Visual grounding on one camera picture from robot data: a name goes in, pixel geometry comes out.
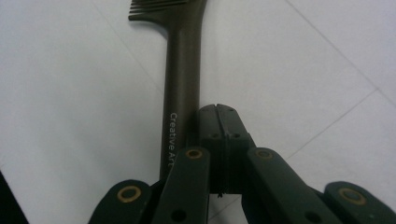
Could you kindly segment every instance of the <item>metal grommet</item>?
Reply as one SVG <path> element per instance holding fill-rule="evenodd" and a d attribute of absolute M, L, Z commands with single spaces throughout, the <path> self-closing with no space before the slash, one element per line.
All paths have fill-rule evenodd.
<path fill-rule="evenodd" d="M 127 186 L 123 189 L 120 189 L 119 193 L 117 194 L 117 198 L 122 203 L 131 203 L 138 199 L 141 194 L 142 190 L 137 186 Z"/>
<path fill-rule="evenodd" d="M 354 203 L 356 205 L 364 205 L 366 204 L 366 198 L 359 192 L 354 189 L 349 188 L 341 188 L 338 190 L 338 193 L 343 197 L 343 199 L 349 201 L 350 203 Z"/>
<path fill-rule="evenodd" d="M 186 156 L 192 160 L 200 159 L 203 153 L 199 149 L 190 149 L 186 152 Z"/>
<path fill-rule="evenodd" d="M 256 156 L 265 160 L 271 160 L 273 158 L 273 154 L 265 149 L 256 150 Z"/>

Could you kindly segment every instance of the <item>black comb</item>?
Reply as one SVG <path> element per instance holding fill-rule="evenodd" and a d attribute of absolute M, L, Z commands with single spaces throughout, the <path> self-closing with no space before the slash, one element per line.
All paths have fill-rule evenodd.
<path fill-rule="evenodd" d="M 206 0 L 133 0 L 130 21 L 151 21 L 168 33 L 160 178 L 195 131 L 199 109 L 201 28 Z"/>

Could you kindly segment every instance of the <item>comb teeth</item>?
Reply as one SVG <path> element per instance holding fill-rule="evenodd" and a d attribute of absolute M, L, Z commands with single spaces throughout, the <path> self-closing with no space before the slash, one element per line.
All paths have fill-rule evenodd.
<path fill-rule="evenodd" d="M 131 16 L 143 13 L 165 10 L 188 3 L 189 0 L 133 0 L 131 4 Z"/>

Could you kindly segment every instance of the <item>white surface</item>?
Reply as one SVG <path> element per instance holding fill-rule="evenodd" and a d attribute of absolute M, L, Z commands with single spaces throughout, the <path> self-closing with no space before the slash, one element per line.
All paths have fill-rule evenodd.
<path fill-rule="evenodd" d="M 129 5 L 0 2 L 0 165 L 31 223 L 86 223 L 114 184 L 158 177 L 166 41 Z M 201 105 L 234 107 L 312 187 L 396 210 L 394 7 L 208 0 Z M 246 223 L 238 196 L 209 214 Z"/>

